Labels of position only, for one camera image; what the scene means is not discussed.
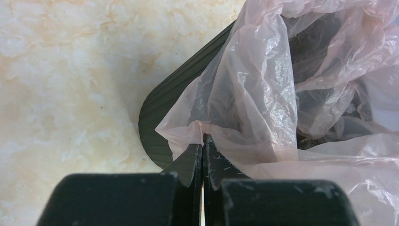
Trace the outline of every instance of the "bin liner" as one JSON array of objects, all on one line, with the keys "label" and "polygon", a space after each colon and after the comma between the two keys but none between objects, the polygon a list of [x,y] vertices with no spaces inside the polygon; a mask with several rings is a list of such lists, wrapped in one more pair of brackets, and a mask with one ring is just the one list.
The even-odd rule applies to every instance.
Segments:
[{"label": "bin liner", "polygon": [[362,225],[399,225],[398,5],[248,0],[156,131],[174,159],[209,133],[252,178],[332,180]]}]

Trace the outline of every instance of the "trash bag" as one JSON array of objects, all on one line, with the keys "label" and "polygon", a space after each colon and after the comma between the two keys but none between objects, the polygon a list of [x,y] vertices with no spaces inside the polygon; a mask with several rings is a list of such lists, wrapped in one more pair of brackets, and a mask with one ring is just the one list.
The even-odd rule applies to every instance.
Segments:
[{"label": "trash bag", "polygon": [[208,133],[252,178],[331,180],[362,225],[399,225],[398,5],[248,0],[156,131],[174,159]]}]

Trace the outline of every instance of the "ribbed trash can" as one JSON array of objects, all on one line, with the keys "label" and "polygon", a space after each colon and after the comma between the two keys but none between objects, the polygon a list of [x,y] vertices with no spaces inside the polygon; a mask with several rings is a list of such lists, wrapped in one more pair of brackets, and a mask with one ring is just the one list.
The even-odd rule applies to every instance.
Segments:
[{"label": "ribbed trash can", "polygon": [[172,162],[168,141],[155,128],[176,103],[185,88],[205,70],[229,37],[232,23],[206,46],[159,84],[145,99],[140,110],[138,130],[145,152],[161,168]]}]

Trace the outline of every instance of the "floor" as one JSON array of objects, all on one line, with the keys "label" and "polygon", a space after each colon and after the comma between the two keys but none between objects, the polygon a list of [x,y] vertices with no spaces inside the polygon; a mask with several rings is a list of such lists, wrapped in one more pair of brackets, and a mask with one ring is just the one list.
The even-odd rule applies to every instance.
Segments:
[{"label": "floor", "polygon": [[34,225],[68,174],[159,172],[140,107],[243,3],[0,1],[0,226]]}]

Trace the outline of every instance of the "pink plastic bag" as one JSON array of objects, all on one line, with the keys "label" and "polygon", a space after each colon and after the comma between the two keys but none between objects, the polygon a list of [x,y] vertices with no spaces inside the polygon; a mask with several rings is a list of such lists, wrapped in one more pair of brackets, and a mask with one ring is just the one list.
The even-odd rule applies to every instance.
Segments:
[{"label": "pink plastic bag", "polygon": [[362,225],[399,225],[398,5],[248,0],[156,131],[173,158],[208,133],[252,178],[332,180]]}]

